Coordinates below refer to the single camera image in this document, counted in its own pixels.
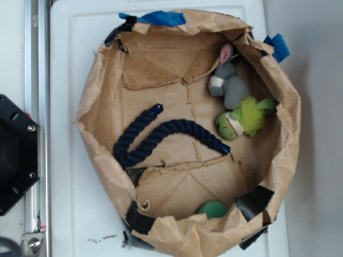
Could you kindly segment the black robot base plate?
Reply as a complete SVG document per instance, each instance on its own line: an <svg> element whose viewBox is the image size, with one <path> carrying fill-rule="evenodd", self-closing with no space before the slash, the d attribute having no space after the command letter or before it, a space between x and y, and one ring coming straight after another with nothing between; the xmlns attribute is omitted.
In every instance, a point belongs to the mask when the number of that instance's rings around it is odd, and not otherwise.
<svg viewBox="0 0 343 257"><path fill-rule="evenodd" d="M39 180L39 125L1 95L1 216Z"/></svg>

